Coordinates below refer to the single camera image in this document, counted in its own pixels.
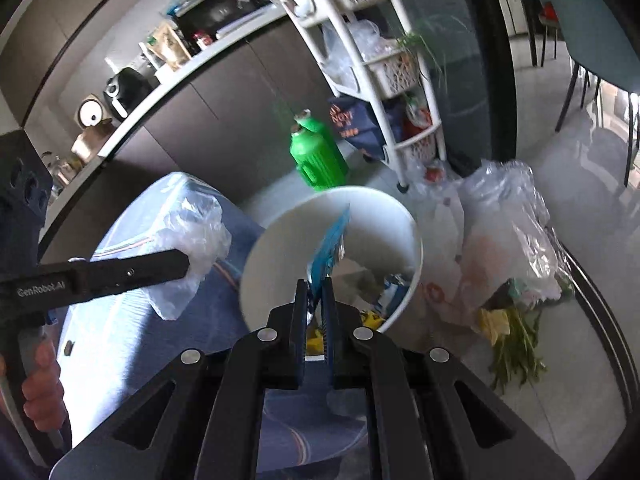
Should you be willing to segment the person's left hand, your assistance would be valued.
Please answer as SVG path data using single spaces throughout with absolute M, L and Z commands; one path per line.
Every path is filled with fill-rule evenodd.
M 35 353 L 36 367 L 23 382 L 23 411 L 41 432 L 61 430 L 67 419 L 61 369 L 54 344 L 48 336 Z

